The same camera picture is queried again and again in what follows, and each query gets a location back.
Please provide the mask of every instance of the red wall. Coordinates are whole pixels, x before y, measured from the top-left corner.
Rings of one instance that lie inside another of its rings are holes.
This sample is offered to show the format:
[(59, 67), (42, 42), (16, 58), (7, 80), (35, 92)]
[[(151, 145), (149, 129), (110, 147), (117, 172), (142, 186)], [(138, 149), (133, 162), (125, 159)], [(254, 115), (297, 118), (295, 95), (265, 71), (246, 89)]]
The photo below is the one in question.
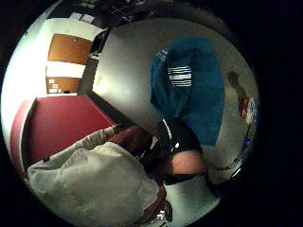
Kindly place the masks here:
[(27, 129), (28, 165), (113, 124), (88, 96), (37, 98)]

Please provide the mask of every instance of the small object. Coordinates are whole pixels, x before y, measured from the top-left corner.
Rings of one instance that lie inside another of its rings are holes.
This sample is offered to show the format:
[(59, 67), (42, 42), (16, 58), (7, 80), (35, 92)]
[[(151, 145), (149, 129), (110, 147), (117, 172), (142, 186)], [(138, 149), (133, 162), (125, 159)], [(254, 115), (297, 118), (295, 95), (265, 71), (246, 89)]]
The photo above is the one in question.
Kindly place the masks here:
[(48, 161), (49, 161), (49, 159), (50, 159), (50, 157), (49, 157), (49, 156), (45, 157), (45, 158), (44, 158), (44, 163), (48, 162)]
[(244, 143), (245, 143), (245, 145), (250, 145), (251, 141), (250, 141), (250, 139), (247, 138)]
[(165, 218), (168, 222), (172, 222), (172, 209), (168, 201), (166, 201)]
[(258, 107), (253, 97), (247, 97), (242, 101), (241, 117), (246, 124), (251, 124), (256, 120)]

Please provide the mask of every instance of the white stripe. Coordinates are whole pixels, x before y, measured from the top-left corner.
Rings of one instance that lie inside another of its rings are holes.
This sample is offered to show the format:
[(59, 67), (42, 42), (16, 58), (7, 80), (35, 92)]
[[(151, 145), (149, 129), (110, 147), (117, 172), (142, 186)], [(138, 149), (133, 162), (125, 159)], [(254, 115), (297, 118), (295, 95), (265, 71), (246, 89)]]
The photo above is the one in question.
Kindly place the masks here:
[(174, 85), (174, 86), (176, 86), (176, 87), (190, 87), (191, 84), (187, 84), (187, 85)]
[(166, 57), (167, 56), (167, 55), (165, 55), (165, 54), (163, 54), (161, 52), (159, 52), (157, 55), (162, 56), (162, 57)]
[(191, 79), (191, 74), (169, 76), (170, 79)]
[(163, 61), (166, 59), (166, 57), (163, 57), (163, 56), (160, 56), (160, 55), (157, 55), (157, 57), (158, 57), (159, 59), (163, 60)]
[(191, 83), (172, 83), (174, 86), (183, 86), (183, 85), (191, 85)]
[(163, 60), (163, 61), (165, 60), (163, 57), (160, 57), (160, 56), (157, 56), (157, 57), (158, 57), (160, 60)]
[(189, 66), (182, 66), (182, 67), (169, 68), (169, 69), (174, 70), (174, 69), (187, 69), (187, 68), (189, 68)]
[(169, 74), (170, 75), (174, 75), (174, 74), (176, 74), (176, 75), (178, 75), (178, 74), (191, 74), (191, 71), (190, 70), (184, 70), (184, 71), (178, 71), (178, 72), (169, 71)]
[(190, 80), (184, 80), (184, 81), (172, 81), (172, 80), (171, 80), (171, 83), (183, 84), (183, 83), (191, 83), (191, 81), (190, 81)]
[(189, 69), (169, 69), (169, 72), (174, 73), (174, 72), (185, 72), (185, 71), (191, 71)]
[(171, 139), (171, 138), (172, 138), (172, 134), (171, 134), (170, 128), (169, 128), (169, 126), (168, 126), (168, 123), (165, 121), (165, 119), (163, 119), (163, 122), (164, 122), (164, 124), (165, 124), (165, 127), (166, 127), (167, 130), (168, 130), (169, 139)]

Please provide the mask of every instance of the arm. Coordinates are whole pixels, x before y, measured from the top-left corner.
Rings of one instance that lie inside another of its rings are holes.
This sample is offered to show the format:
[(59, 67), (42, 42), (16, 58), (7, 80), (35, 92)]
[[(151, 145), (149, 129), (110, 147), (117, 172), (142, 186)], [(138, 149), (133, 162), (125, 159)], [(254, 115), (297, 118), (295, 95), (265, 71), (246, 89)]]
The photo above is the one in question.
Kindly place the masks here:
[(52, 155), (47, 162), (40, 161), (28, 168), (28, 176), (37, 169), (56, 169), (60, 168), (78, 150), (87, 151), (98, 145), (104, 144), (112, 135), (115, 134), (115, 127), (112, 126), (105, 130), (95, 131), (83, 139), (79, 140), (70, 147)]
[(195, 151), (184, 151), (173, 156), (171, 160), (172, 174), (204, 174), (205, 161)]
[(169, 152), (172, 174), (204, 174), (205, 162), (200, 143), (181, 120), (172, 118), (158, 124), (160, 144)]

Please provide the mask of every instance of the person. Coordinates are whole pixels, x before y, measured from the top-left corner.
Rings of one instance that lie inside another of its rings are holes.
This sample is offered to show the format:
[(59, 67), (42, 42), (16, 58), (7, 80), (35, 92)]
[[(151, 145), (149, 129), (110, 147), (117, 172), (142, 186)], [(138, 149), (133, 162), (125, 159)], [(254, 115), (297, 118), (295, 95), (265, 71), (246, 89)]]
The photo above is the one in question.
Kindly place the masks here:
[[(205, 184), (206, 167), (192, 131), (171, 119), (159, 124), (159, 132), (156, 143), (138, 126), (93, 132), (30, 166), (30, 187), (53, 213), (76, 226), (187, 226), (220, 199)], [(155, 153), (166, 158), (149, 174)]]

